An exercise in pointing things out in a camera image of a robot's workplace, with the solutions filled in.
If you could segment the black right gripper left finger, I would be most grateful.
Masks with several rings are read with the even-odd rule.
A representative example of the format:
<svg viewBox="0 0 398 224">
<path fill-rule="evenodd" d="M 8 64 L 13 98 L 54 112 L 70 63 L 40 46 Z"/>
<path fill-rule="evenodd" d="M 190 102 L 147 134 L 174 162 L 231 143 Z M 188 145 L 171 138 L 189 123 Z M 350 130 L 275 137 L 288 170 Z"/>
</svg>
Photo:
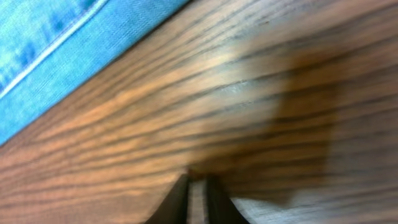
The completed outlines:
<svg viewBox="0 0 398 224">
<path fill-rule="evenodd" d="M 145 224 L 187 224 L 190 179 L 181 175 Z"/>
</svg>

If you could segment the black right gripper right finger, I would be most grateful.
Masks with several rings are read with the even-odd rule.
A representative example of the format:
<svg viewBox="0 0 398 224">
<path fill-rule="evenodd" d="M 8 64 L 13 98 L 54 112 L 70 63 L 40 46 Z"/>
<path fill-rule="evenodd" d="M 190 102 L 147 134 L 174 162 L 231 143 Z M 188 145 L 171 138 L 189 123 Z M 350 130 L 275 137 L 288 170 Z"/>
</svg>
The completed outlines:
<svg viewBox="0 0 398 224">
<path fill-rule="evenodd" d="M 205 198 L 209 224 L 249 224 L 236 208 L 217 176 L 206 177 Z"/>
</svg>

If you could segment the light blue denim jeans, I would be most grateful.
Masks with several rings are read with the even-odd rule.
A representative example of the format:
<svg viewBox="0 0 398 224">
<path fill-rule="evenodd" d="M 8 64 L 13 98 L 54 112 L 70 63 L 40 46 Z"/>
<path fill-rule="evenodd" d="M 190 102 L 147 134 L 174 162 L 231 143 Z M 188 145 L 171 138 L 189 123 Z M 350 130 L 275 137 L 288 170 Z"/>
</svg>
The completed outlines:
<svg viewBox="0 0 398 224">
<path fill-rule="evenodd" d="M 185 4 L 185 0 L 1 0 L 1 142 Z"/>
</svg>

